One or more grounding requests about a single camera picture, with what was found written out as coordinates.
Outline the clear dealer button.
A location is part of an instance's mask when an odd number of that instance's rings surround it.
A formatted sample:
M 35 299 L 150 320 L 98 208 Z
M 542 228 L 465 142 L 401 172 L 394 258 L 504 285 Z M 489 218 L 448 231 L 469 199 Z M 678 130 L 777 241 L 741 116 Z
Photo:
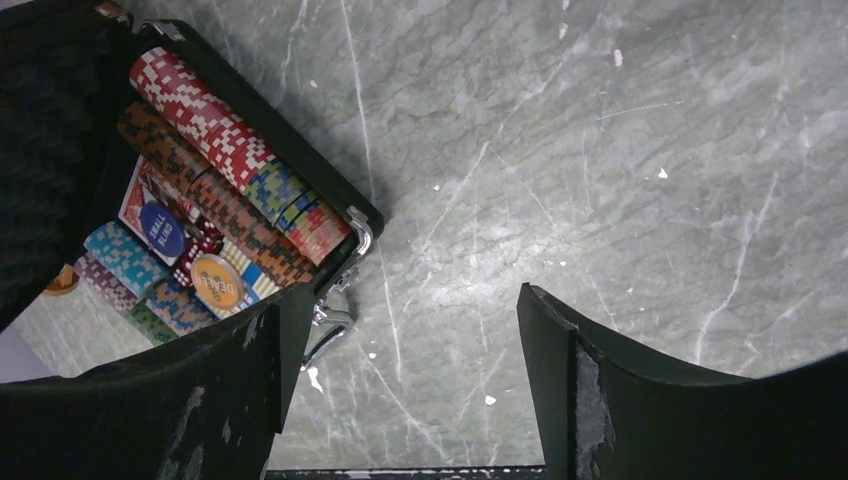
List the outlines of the clear dealer button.
M 202 254 L 191 264 L 196 293 L 208 305 L 223 311 L 238 307 L 246 296 L 242 277 L 222 257 Z

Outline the blue small blind button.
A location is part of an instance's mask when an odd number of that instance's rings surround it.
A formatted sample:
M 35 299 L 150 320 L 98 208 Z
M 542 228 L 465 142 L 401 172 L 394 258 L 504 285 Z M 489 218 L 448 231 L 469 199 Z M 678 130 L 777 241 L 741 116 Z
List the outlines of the blue small blind button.
M 180 219 L 166 206 L 155 201 L 141 209 L 140 221 L 151 248 L 167 258 L 178 258 L 186 247 L 186 233 Z

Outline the black poker chip case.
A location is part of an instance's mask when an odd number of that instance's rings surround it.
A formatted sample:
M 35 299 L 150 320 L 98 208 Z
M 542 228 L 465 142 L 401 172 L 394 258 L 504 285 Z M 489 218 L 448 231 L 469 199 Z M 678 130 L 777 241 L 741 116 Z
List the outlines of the black poker chip case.
M 309 285 L 330 308 L 385 221 L 187 23 L 1 5 L 1 323 L 85 278 L 155 343 Z

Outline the blue Texas Hold'em card deck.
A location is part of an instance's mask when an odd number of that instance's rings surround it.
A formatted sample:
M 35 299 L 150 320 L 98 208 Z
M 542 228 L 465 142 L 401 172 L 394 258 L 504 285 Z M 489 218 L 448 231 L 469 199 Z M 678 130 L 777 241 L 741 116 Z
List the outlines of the blue Texas Hold'em card deck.
M 281 289 L 274 280 L 229 240 L 224 240 L 220 256 L 240 275 L 245 287 L 245 297 L 238 306 L 229 310 L 229 313 L 240 312 Z

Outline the purple chip stack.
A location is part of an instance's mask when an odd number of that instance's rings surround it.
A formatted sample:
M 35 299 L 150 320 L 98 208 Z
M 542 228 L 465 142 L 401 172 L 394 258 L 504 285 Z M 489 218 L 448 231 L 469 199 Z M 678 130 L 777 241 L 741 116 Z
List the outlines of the purple chip stack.
M 138 304 L 138 297 L 91 253 L 78 258 L 72 268 L 121 316 L 126 317 Z

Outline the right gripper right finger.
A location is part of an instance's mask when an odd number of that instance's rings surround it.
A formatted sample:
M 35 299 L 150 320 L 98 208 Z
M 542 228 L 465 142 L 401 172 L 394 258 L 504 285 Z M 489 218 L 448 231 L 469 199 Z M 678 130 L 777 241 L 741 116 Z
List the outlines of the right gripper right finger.
M 764 378 L 691 364 L 532 284 L 520 339 L 550 479 L 843 479 L 847 356 Z

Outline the light blue chip stack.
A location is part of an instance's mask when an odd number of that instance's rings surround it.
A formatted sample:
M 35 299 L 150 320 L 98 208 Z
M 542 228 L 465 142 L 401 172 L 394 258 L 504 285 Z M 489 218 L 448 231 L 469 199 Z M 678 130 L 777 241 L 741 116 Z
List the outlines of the light blue chip stack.
M 168 270 L 116 221 L 90 233 L 83 246 L 136 297 L 143 297 Z

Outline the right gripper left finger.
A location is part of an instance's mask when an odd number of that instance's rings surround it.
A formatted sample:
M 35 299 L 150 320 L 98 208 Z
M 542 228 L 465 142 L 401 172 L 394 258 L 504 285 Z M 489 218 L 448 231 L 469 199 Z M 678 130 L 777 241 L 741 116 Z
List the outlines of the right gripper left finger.
M 260 479 L 285 425 L 315 298 L 296 284 L 73 378 L 1 388 L 5 479 Z

